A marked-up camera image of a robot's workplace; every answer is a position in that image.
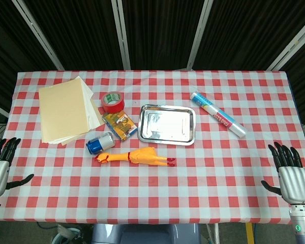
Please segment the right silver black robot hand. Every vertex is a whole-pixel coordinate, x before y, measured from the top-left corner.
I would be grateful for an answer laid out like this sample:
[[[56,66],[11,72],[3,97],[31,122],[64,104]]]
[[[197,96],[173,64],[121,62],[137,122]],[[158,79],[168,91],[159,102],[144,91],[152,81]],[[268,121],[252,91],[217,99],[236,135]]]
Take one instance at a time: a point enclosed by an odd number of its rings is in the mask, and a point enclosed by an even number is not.
[[[280,186],[273,187],[262,180],[263,187],[281,196],[290,205],[305,204],[305,169],[298,151],[278,142],[274,145],[269,144],[268,148],[273,157]]]

